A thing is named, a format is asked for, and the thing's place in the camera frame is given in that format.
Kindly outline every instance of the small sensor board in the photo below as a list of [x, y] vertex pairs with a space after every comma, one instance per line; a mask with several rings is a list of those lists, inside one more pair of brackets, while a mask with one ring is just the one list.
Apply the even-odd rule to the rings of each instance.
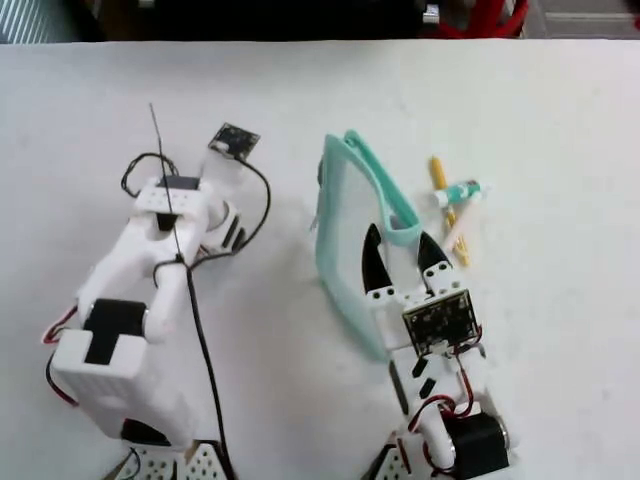
[[260, 140], [260, 135], [225, 123], [213, 137], [213, 140], [209, 142], [209, 148], [225, 157], [245, 162], [258, 140]]
[[402, 314], [411, 342], [420, 357], [433, 345], [446, 341], [450, 347], [478, 336], [469, 291], [439, 299]]

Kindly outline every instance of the yellow marker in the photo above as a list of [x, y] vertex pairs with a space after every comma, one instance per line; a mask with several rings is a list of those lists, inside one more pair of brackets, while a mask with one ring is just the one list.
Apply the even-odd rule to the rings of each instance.
[[[444, 176], [444, 169], [442, 168], [440, 159], [438, 157], [431, 157], [429, 167], [435, 189], [442, 190], [447, 188], [447, 179]], [[453, 224], [456, 223], [456, 213], [453, 211], [453, 207], [447, 207], [446, 214], [447, 226], [451, 228]], [[467, 251], [467, 245], [465, 244], [464, 237], [462, 235], [460, 235], [456, 240], [453, 251], [456, 253], [460, 263], [462, 263], [463, 266], [468, 267], [470, 263], [469, 252]]]

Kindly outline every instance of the black wire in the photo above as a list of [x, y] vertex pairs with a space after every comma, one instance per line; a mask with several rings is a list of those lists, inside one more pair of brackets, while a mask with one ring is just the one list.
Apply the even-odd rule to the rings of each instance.
[[[164, 155], [162, 154], [162, 138], [160, 137], [160, 130], [158, 129], [158, 120], [156, 119], [156, 112], [153, 109], [153, 104], [149, 104], [149, 110], [151, 110], [151, 118], [153, 119], [153, 126], [156, 129], [156, 136], [158, 137], [158, 153], [160, 154], [160, 167], [162, 168], [162, 183], [164, 183], [164, 190], [167, 194], [167, 203], [169, 204], [169, 213], [173, 215], [173, 205], [171, 205], [171, 194], [169, 193], [169, 182], [167, 182], [167, 170], [164, 167], [165, 162], [162, 160]], [[176, 249], [178, 250], [178, 256], [182, 258], [182, 251], [180, 250], [180, 242], [178, 242], [178, 232], [176, 231], [176, 224], [174, 222], [173, 238], [176, 240]]]
[[244, 160], [238, 160], [237, 158], [235, 158], [234, 160], [240, 163], [241, 165], [243, 165], [244, 167], [248, 168], [249, 170], [251, 170], [253, 173], [255, 173], [260, 178], [260, 180], [262, 180], [262, 183], [264, 183], [264, 187], [267, 193], [267, 200], [264, 207], [264, 212], [262, 214], [262, 218], [258, 222], [258, 225], [256, 225], [256, 228], [254, 228], [253, 231], [251, 232], [251, 235], [249, 235], [247, 239], [244, 242], [242, 242], [240, 246], [236, 248], [234, 251], [228, 252], [228, 253], [214, 253], [213, 255], [205, 255], [203, 257], [200, 257], [199, 259], [197, 259], [195, 262], [191, 264], [191, 270], [195, 269], [196, 267], [198, 267], [199, 265], [202, 265], [205, 262], [208, 262], [209, 260], [215, 260], [217, 258], [222, 258], [222, 257], [231, 257], [233, 255], [236, 255], [240, 251], [242, 251], [247, 245], [249, 245], [249, 243], [251, 243], [251, 241], [256, 237], [256, 235], [258, 235], [258, 233], [262, 229], [262, 226], [267, 221], [267, 217], [269, 216], [269, 210], [271, 210], [271, 185], [269, 184], [269, 180], [267, 180], [267, 177], [265, 177], [260, 170], [258, 170], [256, 167], [254, 167], [250, 163], [247, 163]]
[[136, 158], [131, 160], [131, 163], [129, 163], [129, 166], [125, 170], [124, 175], [122, 175], [122, 179], [120, 180], [120, 188], [122, 188], [122, 190], [124, 190], [125, 193], [132, 198], [138, 198], [138, 195], [140, 195], [140, 190], [138, 190], [137, 192], [131, 191], [131, 189], [129, 188], [129, 175], [131, 175], [131, 173], [136, 169], [136, 167], [142, 160], [148, 157], [159, 158], [160, 163], [162, 164], [163, 170], [166, 164], [166, 166], [169, 167], [169, 171], [171, 172], [171, 175], [180, 175], [180, 172], [178, 171], [178, 167], [176, 167], [175, 163], [173, 163], [173, 161], [169, 157], [162, 155], [162, 153], [155, 153], [155, 152], [141, 153]]
[[196, 287], [193, 283], [193, 270], [187, 267], [187, 288], [189, 289], [189, 300], [191, 301], [191, 311], [193, 312], [193, 321], [196, 325], [196, 333], [198, 334], [198, 341], [200, 342], [200, 348], [202, 349], [202, 356], [204, 357], [204, 363], [207, 366], [207, 374], [209, 375], [209, 383], [211, 384], [211, 392], [213, 393], [213, 401], [216, 405], [216, 416], [218, 418], [218, 430], [220, 432], [220, 446], [224, 455], [223, 461], [226, 462], [227, 467], [233, 474], [231, 468], [231, 458], [229, 457], [229, 449], [227, 448], [227, 437], [224, 433], [224, 422], [222, 421], [222, 405], [220, 404], [220, 394], [218, 393], [218, 386], [216, 384], [216, 376], [213, 372], [213, 365], [211, 364], [211, 356], [209, 355], [209, 347], [207, 346], [207, 339], [204, 336], [202, 330], [202, 321], [200, 320], [200, 309], [198, 308], [198, 299], [196, 297]]
[[140, 470], [142, 469], [142, 462], [140, 461], [140, 455], [138, 454], [138, 452], [136, 452], [135, 448], [131, 448], [129, 455], [127, 455], [127, 458], [124, 461], [124, 464], [125, 465], [127, 464], [127, 462], [129, 461], [132, 455], [136, 457], [136, 470], [131, 475], [129, 475], [128, 477], [122, 478], [121, 480], [135, 480], [136, 475], [138, 475], [140, 473]]
[[[162, 179], [164, 182], [164, 186], [165, 186], [165, 190], [166, 190], [166, 194], [167, 194], [167, 201], [169, 204], [169, 213], [171, 213], [173, 215], [173, 207], [171, 205], [171, 195], [169, 192], [169, 184], [167, 182], [167, 172], [165, 169], [165, 161], [164, 159], [166, 157], [164, 157], [164, 155], [162, 154], [162, 139], [160, 137], [160, 131], [158, 128], [158, 122], [156, 119], [156, 115], [155, 112], [153, 110], [153, 105], [149, 104], [149, 109], [151, 111], [151, 116], [153, 119], [153, 124], [156, 130], [156, 135], [158, 138], [158, 151], [159, 151], [159, 156], [158, 158], [160, 158], [160, 165], [162, 167]], [[247, 238], [247, 240], [240, 246], [240, 248], [236, 249], [236, 251], [234, 253], [237, 253], [238, 251], [242, 250], [242, 248], [244, 248], [246, 245], [249, 244], [249, 242], [251, 242], [251, 240], [253, 240], [255, 238], [255, 236], [257, 235], [257, 233], [260, 231], [260, 229], [262, 228], [262, 225], [264, 224], [264, 222], [266, 221], [267, 215], [269, 213], [269, 209], [271, 207], [271, 189], [269, 186], [269, 182], [267, 181], [266, 177], [259, 172], [256, 168], [254, 168], [251, 165], [246, 164], [245, 162], [242, 162], [240, 160], [238, 160], [239, 162], [243, 163], [245, 166], [247, 166], [250, 170], [254, 171], [265, 183], [266, 189], [267, 189], [267, 206], [265, 208], [265, 213], [263, 214], [262, 219], [260, 220], [260, 222], [258, 223], [258, 226], [254, 229], [254, 231], [252, 232], [252, 234]], [[126, 178], [123, 177], [123, 184], [126, 185]], [[225, 435], [225, 431], [224, 431], [224, 423], [223, 423], [223, 419], [222, 419], [222, 406], [221, 406], [221, 402], [220, 402], [220, 395], [218, 393], [218, 387], [216, 384], [216, 379], [215, 379], [215, 374], [213, 371], [213, 365], [211, 363], [211, 357], [209, 355], [209, 348], [207, 346], [207, 341], [206, 338], [204, 336], [204, 332], [202, 330], [202, 321], [200, 319], [200, 309], [198, 307], [198, 300], [196, 297], [196, 288], [195, 288], [195, 284], [193, 282], [193, 269], [199, 265], [200, 263], [203, 263], [204, 261], [207, 260], [212, 260], [213, 258], [220, 258], [222, 256], [229, 256], [230, 254], [215, 254], [215, 255], [208, 255], [206, 257], [203, 257], [202, 259], [200, 259], [201, 261], [197, 264], [194, 264], [192, 266], [189, 266], [186, 264], [184, 257], [182, 256], [182, 252], [180, 250], [180, 243], [178, 241], [178, 234], [176, 232], [176, 228], [175, 228], [175, 224], [173, 226], [173, 234], [174, 234], [174, 238], [176, 241], [176, 248], [177, 248], [177, 255], [176, 258], [173, 260], [168, 260], [168, 261], [164, 261], [164, 262], [160, 262], [157, 265], [154, 266], [153, 269], [153, 281], [154, 283], [156, 283], [157, 286], [157, 282], [156, 282], [156, 273], [158, 271], [158, 269], [163, 266], [163, 265], [169, 265], [169, 264], [173, 264], [173, 263], [182, 263], [185, 266], [186, 269], [186, 275], [187, 275], [187, 287], [189, 289], [189, 300], [191, 303], [191, 310], [193, 313], [193, 320], [196, 326], [196, 332], [198, 335], [198, 341], [200, 342], [200, 348], [202, 349], [202, 356], [204, 358], [206, 367], [207, 367], [207, 374], [209, 376], [209, 383], [211, 384], [211, 393], [213, 395], [213, 400], [215, 403], [215, 408], [216, 408], [216, 416], [217, 416], [217, 421], [218, 421], [218, 430], [220, 432], [220, 446], [221, 446], [221, 450], [222, 450], [222, 456], [223, 458], [221, 459], [221, 461], [224, 463], [224, 465], [227, 467], [226, 470], [230, 472], [230, 474], [235, 477], [235, 474], [233, 473], [233, 468], [231, 467], [231, 458], [229, 455], [229, 450], [227, 448], [227, 439], [226, 439], [226, 435]]]
[[64, 390], [62, 390], [58, 385], [56, 385], [56, 382], [53, 381], [53, 377], [51, 376], [51, 362], [53, 361], [54, 353], [51, 354], [51, 356], [49, 357], [49, 361], [47, 362], [47, 366], [44, 368], [44, 376], [47, 379], [47, 383], [49, 384], [51, 389], [55, 392], [55, 394], [58, 395], [58, 397], [60, 397], [62, 400], [67, 402], [72, 407], [77, 407], [78, 402], [73, 397], [71, 397], [71, 395], [69, 395]]

